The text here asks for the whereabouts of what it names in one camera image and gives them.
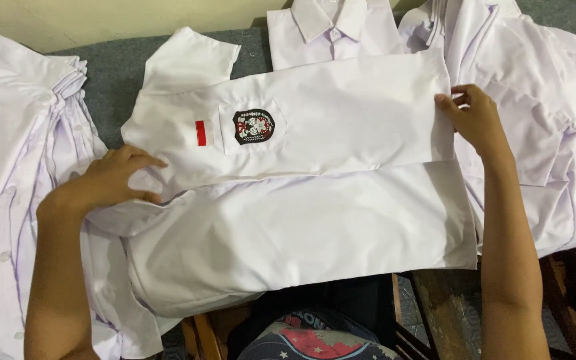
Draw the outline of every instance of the wall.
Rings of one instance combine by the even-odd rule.
[[[181,26],[249,28],[291,0],[0,0],[0,34],[39,52],[96,42],[171,34]],[[400,0],[390,0],[393,6]],[[409,6],[419,0],[401,0]]]

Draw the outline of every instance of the white button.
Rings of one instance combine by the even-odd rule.
[[[10,251],[4,251],[0,254],[0,261],[5,263],[6,261],[10,260]]]

